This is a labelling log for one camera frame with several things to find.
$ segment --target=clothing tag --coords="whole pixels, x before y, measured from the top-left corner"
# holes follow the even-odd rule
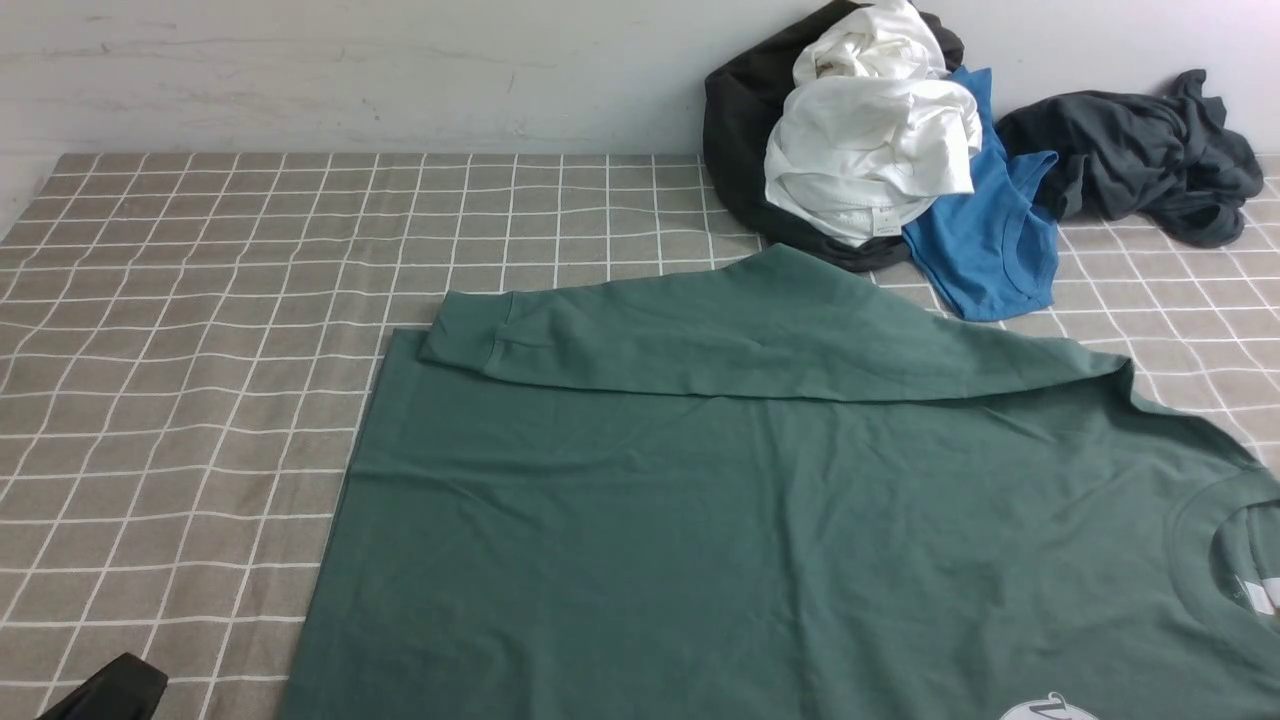
[[[1245,594],[1249,596],[1249,605],[1253,606],[1254,612],[1260,615],[1276,614],[1276,606],[1271,603],[1271,597],[1267,596],[1266,588],[1248,580],[1240,580],[1240,585],[1244,588]]]
[[[897,213],[888,208],[872,208],[872,237],[895,234],[902,234],[902,224],[897,222]]]
[[[1262,580],[1262,589],[1267,591],[1271,605],[1280,607],[1280,578],[1267,578]]]

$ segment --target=green t-shirt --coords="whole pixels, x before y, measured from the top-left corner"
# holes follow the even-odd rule
[[[1132,386],[787,247],[451,295],[280,717],[1275,720],[1280,484]]]

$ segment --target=pile of clothes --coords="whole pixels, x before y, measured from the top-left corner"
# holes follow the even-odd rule
[[[703,145],[724,206],[846,270],[908,258],[969,320],[1052,304],[1057,222],[1149,217],[1216,247],[1262,191],[1203,70],[1165,96],[1075,92],[991,111],[992,73],[906,0],[835,0],[707,78]]]

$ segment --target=crew neck collar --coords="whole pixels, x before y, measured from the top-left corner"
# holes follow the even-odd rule
[[[1192,496],[1175,511],[1166,538],[1174,588],[1187,610],[1270,675],[1280,675],[1280,634],[1217,588],[1210,548],[1231,515],[1275,501],[1280,501],[1280,483],[1266,469],[1252,468]]]

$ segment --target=grid pattern tablecloth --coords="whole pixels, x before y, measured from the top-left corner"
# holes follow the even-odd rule
[[[1229,250],[1061,234],[1006,323],[1280,466],[1280,156]],[[447,290],[703,270],[759,249],[692,156],[68,155],[0,243],[0,720],[115,655],[161,717],[270,717],[389,328]],[[873,279],[925,307],[910,265]]]

